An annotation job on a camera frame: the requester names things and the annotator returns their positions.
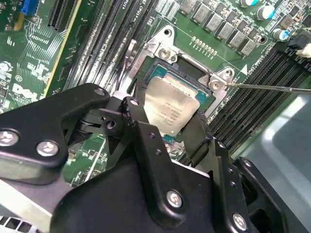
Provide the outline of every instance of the capacitor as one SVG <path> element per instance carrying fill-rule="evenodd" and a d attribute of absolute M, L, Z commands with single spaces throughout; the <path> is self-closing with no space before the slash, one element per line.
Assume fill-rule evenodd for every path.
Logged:
<path fill-rule="evenodd" d="M 258 0 L 240 0 L 241 7 L 253 6 L 258 2 Z"/>
<path fill-rule="evenodd" d="M 272 36 L 275 40 L 286 41 L 290 37 L 290 32 L 277 28 L 272 32 Z"/>
<path fill-rule="evenodd" d="M 258 20 L 271 19 L 275 13 L 276 9 L 274 6 L 260 6 L 256 11 L 256 17 Z"/>

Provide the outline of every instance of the green circuit board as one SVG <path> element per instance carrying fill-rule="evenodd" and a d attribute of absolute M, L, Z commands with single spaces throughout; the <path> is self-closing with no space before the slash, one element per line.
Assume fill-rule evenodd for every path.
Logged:
<path fill-rule="evenodd" d="M 19 12 L 22 0 L 0 4 L 0 104 L 6 112 L 45 96 L 68 30 L 57 32 L 48 26 L 53 1 L 38 1 L 32 16 Z"/>
<path fill-rule="evenodd" d="M 5 9 L 2 9 L 2 2 L 6 3 Z M 213 72 L 224 67 L 233 68 L 233 81 L 236 83 L 247 80 L 270 53 L 276 44 L 272 37 L 274 29 L 287 30 L 290 36 L 311 32 L 311 3 L 308 0 L 259 0 L 246 8 L 241 7 L 239 0 L 189 1 L 194 2 L 192 6 L 186 5 L 187 0 L 71 0 L 68 2 L 72 10 L 67 16 L 68 23 L 66 28 L 63 27 L 64 30 L 56 30 L 50 25 L 53 8 L 61 8 L 60 5 L 55 6 L 56 1 L 38 1 L 36 14 L 32 16 L 20 15 L 23 2 L 0 0 L 0 22 L 3 22 L 0 24 L 2 112 L 85 82 L 95 82 L 112 92 L 112 83 L 116 80 L 123 52 L 130 39 L 137 40 L 132 57 L 134 62 L 144 44 L 167 25 L 174 28 L 174 46 Z M 271 19 L 257 20 L 256 11 L 262 5 L 275 7 L 275 14 Z M 208 8 L 209 12 L 200 22 L 198 12 L 202 7 Z M 229 21 L 232 12 L 236 15 L 233 21 Z M 207 24 L 215 15 L 221 20 L 219 29 L 208 29 Z M 235 31 L 240 31 L 245 41 L 253 42 L 254 47 L 250 53 L 243 50 L 245 45 L 234 46 L 231 41 L 233 38 L 220 38 L 220 28 L 225 23 L 232 25 Z M 104 25 L 106 33 L 100 29 Z M 91 60 L 91 66 L 88 67 L 87 63 Z M 133 83 L 136 79 L 143 80 L 146 77 L 154 61 L 150 57 L 144 61 Z M 75 76 L 80 64 L 89 70 L 85 68 Z M 226 99 L 209 117 L 211 122 L 235 93 L 235 89 L 228 92 Z M 208 99 L 210 102 L 213 100 L 213 96 Z M 286 104 L 281 105 L 271 118 L 284 109 Z M 254 132 L 253 137 L 259 133 L 260 130 Z M 104 142 L 103 135 L 95 135 L 84 144 L 70 149 L 69 161 L 64 169 L 66 182 L 73 186 L 80 184 L 94 162 L 91 177 L 105 169 L 107 146 L 104 146 L 97 160 L 94 156 Z"/>

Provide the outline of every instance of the pcie slot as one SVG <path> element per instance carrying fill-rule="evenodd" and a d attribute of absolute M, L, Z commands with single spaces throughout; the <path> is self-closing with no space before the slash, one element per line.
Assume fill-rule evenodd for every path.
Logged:
<path fill-rule="evenodd" d="M 126 35 L 129 35 L 129 33 L 130 33 L 131 29 L 129 28 L 129 24 L 132 22 L 133 17 L 137 13 L 139 5 L 140 5 L 140 1 L 138 1 L 138 0 L 134 1 L 133 5 L 131 6 L 129 13 L 126 16 L 125 21 L 122 23 L 122 27 L 121 27 L 120 31 L 115 33 L 116 39 L 113 42 L 113 46 L 112 46 L 112 41 L 111 41 L 109 44 L 110 47 L 112 46 L 111 49 L 106 50 L 105 56 L 103 56 L 100 59 L 99 65 L 95 71 L 95 76 L 94 76 L 95 77 L 95 81 L 94 81 L 95 84 L 100 84 L 100 82 L 103 78 L 103 75 L 106 72 L 106 69 L 107 69 L 108 65 L 110 64 L 111 60 L 113 59 L 113 57 L 115 56 L 117 51 L 119 49 L 122 49 L 121 42 L 126 37 Z"/>
<path fill-rule="evenodd" d="M 137 30 L 141 20 L 143 19 L 151 1 L 152 0 L 141 0 L 140 3 L 137 1 L 137 4 L 133 7 L 132 12 L 129 14 L 129 20 L 124 23 L 124 27 L 119 32 L 114 47 L 109 52 L 107 60 L 99 71 L 97 81 L 100 82 L 101 86 L 104 86 L 108 89 L 112 88 L 113 83 L 116 80 L 112 79 L 111 71 L 114 70 L 118 63 L 122 61 L 122 56 L 129 46 L 129 43 L 133 38 L 133 35 Z"/>
<path fill-rule="evenodd" d="M 292 86 L 299 86 L 307 77 L 306 73 L 303 73 L 299 78 L 295 78 L 295 82 L 292 83 Z M 253 131 L 258 130 L 265 120 L 289 97 L 290 93 L 278 93 L 276 100 L 271 101 L 271 106 L 269 109 L 262 115 L 257 115 L 253 127 L 247 129 L 245 132 L 241 132 L 240 137 L 236 142 L 231 142 L 229 145 L 229 153 L 233 153 L 239 146 L 241 146 L 249 137 Z"/>
<path fill-rule="evenodd" d="M 50 13 L 48 26 L 58 32 L 65 30 L 75 2 L 76 0 L 56 0 Z"/>
<path fill-rule="evenodd" d="M 284 71 L 283 71 L 283 73 L 285 73 L 285 74 L 284 74 L 284 76 L 282 76 L 283 78 L 281 79 L 280 82 L 276 83 L 276 86 L 292 85 L 291 81 L 292 81 L 293 77 L 295 77 L 296 74 L 298 73 L 299 68 L 290 67 L 290 70 L 288 72 L 284 72 Z M 279 93 L 275 92 L 275 91 L 261 91 L 261 94 L 262 94 L 262 98 L 255 99 L 256 101 L 254 101 L 254 103 L 255 102 L 259 102 L 259 103 L 254 108 L 251 109 L 248 116 L 245 119 L 243 119 L 243 122 L 239 123 L 240 125 L 242 125 L 243 128 L 248 127 L 253 122 L 253 120 L 257 117 L 257 115 L 262 115 L 262 113 L 264 112 L 263 111 L 264 108 L 266 108 L 266 104 L 272 103 L 273 99 Z M 235 131 L 232 132 L 228 138 L 226 138 L 226 142 L 229 145 L 232 143 L 232 141 L 234 141 L 237 138 L 237 134 L 238 134 L 239 130 L 240 130 L 239 127 L 236 128 Z"/>
<path fill-rule="evenodd" d="M 277 64 L 277 67 L 273 70 L 272 73 L 266 74 L 262 77 L 261 85 L 272 85 L 274 81 L 279 78 L 280 74 L 290 65 L 288 59 L 282 60 L 280 63 Z M 231 129 L 235 127 L 237 122 L 241 118 L 244 117 L 245 114 L 248 113 L 249 109 L 257 102 L 260 96 L 263 94 L 263 91 L 260 90 L 249 90 L 249 94 L 247 96 L 247 100 L 244 98 L 243 102 L 239 105 L 237 111 L 234 111 L 228 118 L 227 123 L 223 125 L 219 131 L 215 133 L 218 136 L 219 140 L 223 140 L 223 138 L 230 133 Z"/>
<path fill-rule="evenodd" d="M 276 51 L 272 51 L 271 54 L 268 55 L 266 58 L 266 61 L 263 61 L 259 67 L 257 68 L 257 71 L 255 70 L 254 73 L 247 79 L 245 83 L 247 84 L 258 84 L 260 80 L 262 80 L 262 77 L 269 72 L 272 65 L 278 62 L 278 60 L 281 58 L 281 54 L 278 54 Z M 243 100 L 248 96 L 251 90 L 248 89 L 239 89 L 236 94 L 232 97 L 230 102 L 220 111 L 218 116 L 211 122 L 210 128 L 213 132 L 217 131 L 224 122 L 226 121 L 226 118 L 233 112 L 235 109 L 239 107 L 239 105 L 243 102 Z"/>
<path fill-rule="evenodd" d="M 81 45 L 81 49 L 78 52 L 79 57 L 76 59 L 76 63 L 70 72 L 70 78 L 67 79 L 64 89 L 70 89 L 78 85 L 87 62 L 90 59 L 91 53 L 96 45 L 96 41 L 102 32 L 102 28 L 107 20 L 107 16 L 113 7 L 114 0 L 106 1 L 101 0 L 98 4 L 98 8 L 95 12 L 92 26 L 90 28 L 90 34 Z"/>

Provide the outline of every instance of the motherboard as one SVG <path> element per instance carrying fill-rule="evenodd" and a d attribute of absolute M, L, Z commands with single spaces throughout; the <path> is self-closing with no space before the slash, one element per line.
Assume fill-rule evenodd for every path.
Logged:
<path fill-rule="evenodd" d="M 197 110 L 235 158 L 295 98 L 219 79 L 311 81 L 309 0 L 0 0 L 0 22 L 1 112 L 84 83 L 131 94 L 143 82 L 147 117 L 184 164 L 180 131 Z M 105 170 L 105 142 L 69 149 L 66 182 Z"/>

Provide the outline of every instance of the silver metal bracket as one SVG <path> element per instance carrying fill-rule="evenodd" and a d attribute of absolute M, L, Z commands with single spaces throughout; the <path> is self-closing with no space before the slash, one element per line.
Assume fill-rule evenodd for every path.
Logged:
<path fill-rule="evenodd" d="M 234 77 L 234 69 L 231 67 L 226 67 L 217 75 L 212 75 L 210 77 L 208 87 L 213 91 L 213 96 L 215 97 L 214 102 L 205 111 L 207 118 L 215 111 L 215 109 L 221 104 L 221 102 L 226 98 L 229 87 L 228 83 L 231 83 Z"/>

